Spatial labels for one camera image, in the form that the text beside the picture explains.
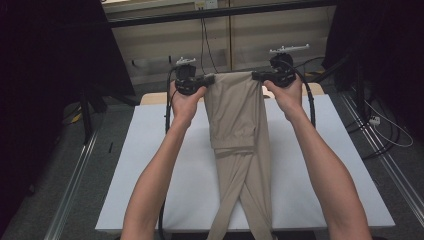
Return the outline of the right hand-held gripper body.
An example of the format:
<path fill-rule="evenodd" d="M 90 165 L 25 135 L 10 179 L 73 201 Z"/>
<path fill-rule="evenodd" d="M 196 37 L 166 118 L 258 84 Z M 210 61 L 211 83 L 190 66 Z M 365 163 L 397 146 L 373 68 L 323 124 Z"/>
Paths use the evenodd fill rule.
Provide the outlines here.
<path fill-rule="evenodd" d="M 269 53 L 273 57 L 269 60 L 271 67 L 274 69 L 273 74 L 275 79 L 273 83 L 281 88 L 286 88 L 296 79 L 295 71 L 293 69 L 293 58 L 290 53 L 294 51 L 301 51 L 309 49 L 310 45 L 303 46 L 282 46 L 278 49 L 270 49 Z"/>

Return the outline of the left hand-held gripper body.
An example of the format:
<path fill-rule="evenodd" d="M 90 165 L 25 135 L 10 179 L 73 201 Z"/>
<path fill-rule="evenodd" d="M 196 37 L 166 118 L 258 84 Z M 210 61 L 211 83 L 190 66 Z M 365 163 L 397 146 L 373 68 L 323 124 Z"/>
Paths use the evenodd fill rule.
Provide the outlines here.
<path fill-rule="evenodd" d="M 206 85 L 203 77 L 196 77 L 196 67 L 192 65 L 196 59 L 186 59 L 181 57 L 176 62 L 175 67 L 175 87 L 177 91 L 183 95 L 193 95 L 202 86 Z"/>

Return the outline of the beige pants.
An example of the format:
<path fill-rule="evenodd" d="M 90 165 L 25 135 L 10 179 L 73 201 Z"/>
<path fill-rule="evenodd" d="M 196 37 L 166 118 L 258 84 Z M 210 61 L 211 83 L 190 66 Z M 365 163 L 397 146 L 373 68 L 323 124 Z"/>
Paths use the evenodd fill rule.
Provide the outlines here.
<path fill-rule="evenodd" d="M 250 72 L 215 76 L 204 96 L 220 193 L 207 240 L 223 240 L 236 203 L 255 240 L 273 240 L 271 151 L 262 84 Z"/>

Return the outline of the person's left hand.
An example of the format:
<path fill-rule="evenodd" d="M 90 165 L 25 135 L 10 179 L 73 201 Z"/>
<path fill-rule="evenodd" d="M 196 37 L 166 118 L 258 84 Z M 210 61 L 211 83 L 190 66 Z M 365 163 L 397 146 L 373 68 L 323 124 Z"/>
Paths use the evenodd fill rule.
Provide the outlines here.
<path fill-rule="evenodd" d="M 199 100 L 205 95 L 207 88 L 200 87 L 196 93 L 186 96 L 179 93 L 175 82 L 171 82 L 171 107 L 173 111 L 173 120 L 171 127 L 180 127 L 187 129 L 194 118 Z"/>

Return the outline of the person's right hand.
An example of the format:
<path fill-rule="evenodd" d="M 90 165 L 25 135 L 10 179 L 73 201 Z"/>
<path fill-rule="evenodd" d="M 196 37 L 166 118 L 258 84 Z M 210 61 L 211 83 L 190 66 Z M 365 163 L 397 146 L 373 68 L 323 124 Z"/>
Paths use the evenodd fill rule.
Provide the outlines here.
<path fill-rule="evenodd" d="M 302 82 L 299 77 L 286 88 L 278 87 L 270 80 L 266 80 L 264 86 L 274 94 L 278 106 L 288 121 L 293 122 L 305 114 L 302 107 Z"/>

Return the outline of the light wooden table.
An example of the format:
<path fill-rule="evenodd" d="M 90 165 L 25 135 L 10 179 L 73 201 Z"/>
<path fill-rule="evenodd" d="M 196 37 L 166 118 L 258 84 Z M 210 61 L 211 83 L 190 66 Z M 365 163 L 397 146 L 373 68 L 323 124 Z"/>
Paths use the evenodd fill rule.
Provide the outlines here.
<path fill-rule="evenodd" d="M 310 83 L 309 87 L 313 95 L 324 95 L 324 91 L 320 84 Z M 274 98 L 274 94 L 269 91 L 266 87 L 262 88 L 263 95 L 265 98 Z M 140 101 L 141 105 L 154 105 L 154 104 L 165 104 L 167 101 L 167 93 L 147 93 L 145 94 Z"/>

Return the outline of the black horizontal bar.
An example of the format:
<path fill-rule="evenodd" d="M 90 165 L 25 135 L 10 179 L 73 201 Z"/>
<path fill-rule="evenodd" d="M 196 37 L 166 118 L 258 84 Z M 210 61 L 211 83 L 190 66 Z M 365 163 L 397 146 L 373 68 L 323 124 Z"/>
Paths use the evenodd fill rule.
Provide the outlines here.
<path fill-rule="evenodd" d="M 180 13 L 169 13 L 145 17 L 128 17 L 109 20 L 111 28 L 148 25 L 157 23 L 177 22 L 195 19 L 226 17 L 276 11 L 288 11 L 308 8 L 336 6 L 339 0 L 292 0 L 288 2 L 259 4 L 239 7 L 225 7 L 211 10 L 193 10 Z"/>

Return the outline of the black metal stand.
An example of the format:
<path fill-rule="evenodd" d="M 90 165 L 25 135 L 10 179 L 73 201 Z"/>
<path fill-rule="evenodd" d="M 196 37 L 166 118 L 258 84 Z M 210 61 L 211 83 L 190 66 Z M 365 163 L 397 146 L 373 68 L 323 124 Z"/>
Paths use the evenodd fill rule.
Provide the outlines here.
<path fill-rule="evenodd" d="M 346 55 L 326 69 L 313 82 L 321 83 L 330 76 L 333 77 L 335 88 L 338 91 L 352 90 L 355 93 L 356 112 L 360 120 L 366 120 L 364 72 L 360 61 L 352 55 Z"/>
<path fill-rule="evenodd" d="M 83 87 L 80 93 L 80 106 L 85 133 L 84 144 L 87 144 L 94 135 L 90 109 L 93 109 L 95 113 L 104 113 L 107 110 L 107 104 L 104 100 L 105 96 L 109 96 L 131 107 L 140 104 L 139 101 L 127 95 L 120 94 L 100 85 L 88 85 Z"/>

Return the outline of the white table mat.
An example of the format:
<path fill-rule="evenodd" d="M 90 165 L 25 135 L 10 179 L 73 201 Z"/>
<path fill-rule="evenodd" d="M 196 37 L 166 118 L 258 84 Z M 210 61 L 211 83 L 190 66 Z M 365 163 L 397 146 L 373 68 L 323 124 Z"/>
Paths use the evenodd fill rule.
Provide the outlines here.
<path fill-rule="evenodd" d="M 326 226 L 311 185 L 294 129 L 273 99 L 265 102 L 271 153 L 272 227 L 275 230 L 315 230 Z M 327 95 L 304 101 L 316 110 L 317 131 L 349 171 L 371 228 L 395 222 Z M 119 233 L 135 186 L 150 189 L 167 181 L 163 228 L 167 232 L 206 232 L 220 206 L 218 175 L 203 105 L 187 129 L 176 160 L 160 167 L 154 156 L 165 138 L 162 104 L 135 108 L 96 230 Z"/>

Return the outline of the dark curtain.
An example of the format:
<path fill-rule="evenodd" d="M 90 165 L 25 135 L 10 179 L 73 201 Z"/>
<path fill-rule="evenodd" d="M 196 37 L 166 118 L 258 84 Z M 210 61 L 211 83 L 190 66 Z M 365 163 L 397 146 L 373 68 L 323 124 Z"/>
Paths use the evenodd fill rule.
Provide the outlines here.
<path fill-rule="evenodd" d="M 346 56 L 424 141 L 424 0 L 338 0 L 322 66 Z"/>
<path fill-rule="evenodd" d="M 102 0 L 0 0 L 0 235 L 38 180 L 64 108 L 133 94 Z"/>

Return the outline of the white wall socket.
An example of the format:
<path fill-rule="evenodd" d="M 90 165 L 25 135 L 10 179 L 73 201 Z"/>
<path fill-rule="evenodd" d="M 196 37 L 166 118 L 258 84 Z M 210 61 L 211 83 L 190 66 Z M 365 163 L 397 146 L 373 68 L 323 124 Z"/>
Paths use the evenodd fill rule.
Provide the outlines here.
<path fill-rule="evenodd" d="M 218 8 L 218 0 L 195 0 L 196 10 L 209 10 Z"/>

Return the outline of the metal floor rail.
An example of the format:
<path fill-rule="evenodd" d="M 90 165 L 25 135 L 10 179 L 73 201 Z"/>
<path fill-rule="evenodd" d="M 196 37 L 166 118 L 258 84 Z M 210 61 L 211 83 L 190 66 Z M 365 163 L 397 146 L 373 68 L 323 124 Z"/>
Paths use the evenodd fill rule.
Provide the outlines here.
<path fill-rule="evenodd" d="M 409 208 L 424 227 L 424 198 L 416 191 L 401 168 L 396 163 L 394 157 L 389 153 L 389 150 L 384 146 L 382 140 L 378 136 L 376 129 L 365 120 L 360 120 L 356 112 L 356 104 L 350 96 L 341 95 L 341 99 L 348 109 L 350 115 L 354 118 L 354 122 L 359 126 L 361 133 L 365 136 L 373 151 L 382 163 L 384 169 L 393 180 L 402 197 L 405 199 Z"/>
<path fill-rule="evenodd" d="M 75 169 L 72 172 L 71 178 L 43 240 L 60 240 L 71 212 L 72 205 L 76 198 L 77 191 L 81 184 L 82 177 L 86 170 L 86 166 L 94 149 L 97 136 L 98 131 L 94 131 L 84 143 Z"/>

